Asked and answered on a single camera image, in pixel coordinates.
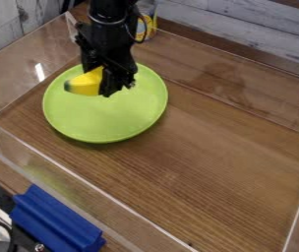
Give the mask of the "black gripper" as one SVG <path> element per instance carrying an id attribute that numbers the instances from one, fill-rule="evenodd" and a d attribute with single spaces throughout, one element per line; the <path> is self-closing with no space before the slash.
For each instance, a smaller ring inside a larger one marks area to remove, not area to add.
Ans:
<path id="1" fill-rule="evenodd" d="M 103 66 L 99 95 L 109 97 L 123 88 L 135 86 L 138 67 L 131 54 L 138 18 L 128 17 L 116 25 L 97 22 L 76 24 L 75 41 L 80 46 L 84 72 Z"/>

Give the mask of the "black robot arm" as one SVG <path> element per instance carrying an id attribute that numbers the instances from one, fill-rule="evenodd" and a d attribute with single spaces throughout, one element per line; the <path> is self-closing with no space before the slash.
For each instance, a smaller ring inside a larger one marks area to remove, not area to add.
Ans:
<path id="1" fill-rule="evenodd" d="M 138 66 L 131 54 L 140 12 L 138 0 L 91 0 L 91 23 L 76 24 L 76 43 L 84 72 L 103 68 L 99 95 L 109 97 L 135 83 Z"/>

